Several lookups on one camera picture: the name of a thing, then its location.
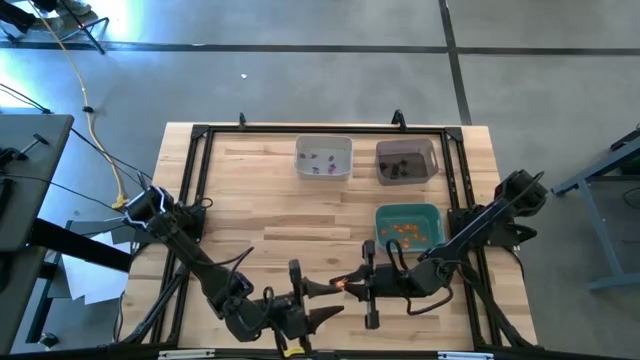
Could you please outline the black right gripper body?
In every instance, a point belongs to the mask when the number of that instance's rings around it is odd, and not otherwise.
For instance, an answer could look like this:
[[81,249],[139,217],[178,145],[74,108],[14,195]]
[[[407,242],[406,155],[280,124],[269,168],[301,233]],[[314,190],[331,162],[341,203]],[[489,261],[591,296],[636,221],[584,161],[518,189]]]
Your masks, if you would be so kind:
[[380,326],[380,315],[377,299],[399,297],[399,269],[394,253],[389,247],[384,253],[386,263],[375,264],[377,245],[374,240],[366,240],[362,245],[362,258],[365,265],[364,301],[366,302],[365,328],[377,329]]

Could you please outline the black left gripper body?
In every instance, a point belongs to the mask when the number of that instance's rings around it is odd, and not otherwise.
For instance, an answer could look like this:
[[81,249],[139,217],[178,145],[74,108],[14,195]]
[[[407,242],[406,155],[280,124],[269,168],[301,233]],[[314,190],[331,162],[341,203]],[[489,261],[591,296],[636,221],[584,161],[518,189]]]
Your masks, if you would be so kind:
[[311,351],[310,320],[304,300],[310,295],[309,279],[302,276],[297,259],[290,260],[288,267],[292,291],[275,295],[271,287],[266,287],[262,296],[267,315],[266,325],[273,330],[280,356],[307,354]]

